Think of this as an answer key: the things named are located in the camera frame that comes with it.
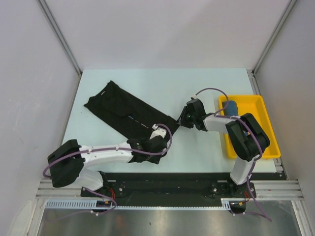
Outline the black printed t-shirt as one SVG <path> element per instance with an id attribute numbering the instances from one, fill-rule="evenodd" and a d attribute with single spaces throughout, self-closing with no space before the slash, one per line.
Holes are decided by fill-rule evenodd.
<path id="1" fill-rule="evenodd" d="M 166 125 L 172 134 L 179 128 L 171 116 L 123 90 L 113 81 L 90 97 L 84 106 L 127 139 L 150 137 L 154 124 Z"/>

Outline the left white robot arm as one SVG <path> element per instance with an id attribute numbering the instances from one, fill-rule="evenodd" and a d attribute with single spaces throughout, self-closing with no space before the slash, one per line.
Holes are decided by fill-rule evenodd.
<path id="1" fill-rule="evenodd" d="M 72 139 L 47 157 L 48 166 L 43 176 L 50 178 L 54 188 L 78 185 L 102 197 L 108 193 L 109 185 L 101 170 L 93 171 L 93 167 L 111 163 L 158 164 L 172 142 L 171 136 L 152 135 L 148 139 L 129 139 L 120 144 L 93 147 L 79 145 Z"/>

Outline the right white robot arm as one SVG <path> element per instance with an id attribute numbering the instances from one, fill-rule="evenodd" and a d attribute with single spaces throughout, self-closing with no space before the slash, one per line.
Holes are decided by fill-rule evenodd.
<path id="1" fill-rule="evenodd" d="M 255 163 L 270 145 L 270 140 L 251 113 L 242 116 L 221 116 L 206 113 L 200 99 L 192 99 L 184 106 L 177 123 L 200 131 L 216 131 L 227 134 L 237 158 L 230 173 L 227 192 L 239 197 L 249 187 Z"/>

